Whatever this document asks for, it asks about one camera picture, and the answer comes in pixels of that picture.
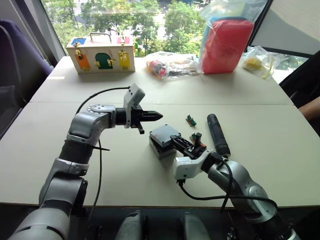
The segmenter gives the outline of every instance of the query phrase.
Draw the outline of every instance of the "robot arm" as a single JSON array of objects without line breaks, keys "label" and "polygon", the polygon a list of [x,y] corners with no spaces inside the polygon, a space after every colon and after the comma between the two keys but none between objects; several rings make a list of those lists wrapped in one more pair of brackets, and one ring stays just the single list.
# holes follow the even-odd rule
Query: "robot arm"
[{"label": "robot arm", "polygon": [[[174,177],[178,182],[194,178],[202,171],[225,192],[228,191],[229,171],[222,161],[227,161],[232,172],[230,195],[268,198],[265,190],[253,181],[247,169],[236,161],[224,159],[214,150],[190,147],[190,142],[180,141],[180,136],[171,136],[173,146],[184,154],[176,157],[173,164]],[[253,225],[262,240],[299,240],[296,232],[279,215],[276,207],[267,201],[231,198],[233,206]]]},{"label": "robot arm", "polygon": [[73,118],[65,143],[39,194],[39,208],[30,213],[15,230],[10,240],[66,240],[70,215],[79,214],[88,182],[82,178],[89,168],[89,159],[104,129],[124,125],[138,128],[141,122],[156,121],[162,115],[143,111],[139,105],[145,93],[133,84],[124,96],[123,107],[95,104]]}]

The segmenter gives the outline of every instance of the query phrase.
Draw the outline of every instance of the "plastic bag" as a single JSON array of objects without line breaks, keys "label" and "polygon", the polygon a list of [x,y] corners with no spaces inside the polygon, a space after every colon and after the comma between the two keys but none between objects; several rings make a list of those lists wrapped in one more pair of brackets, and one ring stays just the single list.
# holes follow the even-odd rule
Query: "plastic bag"
[{"label": "plastic bag", "polygon": [[206,20],[200,51],[204,74],[232,72],[267,0],[217,0],[199,11]]},{"label": "plastic bag", "polygon": [[201,73],[195,54],[157,51],[145,57],[146,69],[160,79]]},{"label": "plastic bag", "polygon": [[275,68],[286,60],[283,54],[266,51],[261,46],[248,46],[241,58],[241,66],[262,79],[270,79]]}]

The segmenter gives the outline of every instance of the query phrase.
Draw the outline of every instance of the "wooden lock box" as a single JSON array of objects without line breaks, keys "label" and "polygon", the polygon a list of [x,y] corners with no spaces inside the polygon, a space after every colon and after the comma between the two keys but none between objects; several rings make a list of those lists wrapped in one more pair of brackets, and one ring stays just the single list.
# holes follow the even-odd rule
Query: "wooden lock box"
[{"label": "wooden lock box", "polygon": [[73,37],[66,49],[79,74],[136,71],[132,36],[92,32]]}]

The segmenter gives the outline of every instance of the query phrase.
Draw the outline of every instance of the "white table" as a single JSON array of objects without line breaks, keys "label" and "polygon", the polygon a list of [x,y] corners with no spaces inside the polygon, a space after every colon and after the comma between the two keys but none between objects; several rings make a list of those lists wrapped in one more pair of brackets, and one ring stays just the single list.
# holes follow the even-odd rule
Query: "white table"
[{"label": "white table", "polygon": [[[146,92],[144,104],[292,105],[273,80],[263,80],[238,67],[233,73],[185,76],[160,80],[145,70],[144,58],[135,58],[136,72],[78,74],[70,57],[63,57],[35,93],[31,102],[81,103],[103,89],[138,84]],[[98,103],[122,103],[123,93],[97,96]]]},{"label": "white table", "polygon": [[[31,102],[0,141],[0,202],[37,204],[41,186],[60,153],[78,103]],[[145,110],[164,115],[143,123],[148,133],[169,124],[188,138],[203,134],[213,148],[206,117],[215,113],[238,161],[279,206],[320,204],[320,139],[292,105],[146,104]],[[195,129],[185,121],[190,113]],[[196,201],[182,193],[174,180],[172,160],[159,161],[152,152],[148,134],[117,126],[101,135],[103,147],[102,187],[99,206],[220,207],[221,200]],[[94,151],[85,176],[85,205],[92,205],[98,186],[99,152]],[[223,191],[205,173],[186,181],[194,196],[222,195]]]}]

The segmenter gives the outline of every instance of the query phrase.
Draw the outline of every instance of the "person's arm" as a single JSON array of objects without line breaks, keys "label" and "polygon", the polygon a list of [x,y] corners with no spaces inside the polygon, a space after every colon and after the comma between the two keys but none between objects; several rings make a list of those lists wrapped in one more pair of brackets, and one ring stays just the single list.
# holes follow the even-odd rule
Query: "person's arm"
[{"label": "person's arm", "polygon": [[308,121],[320,117],[320,96],[301,106],[299,110]]}]

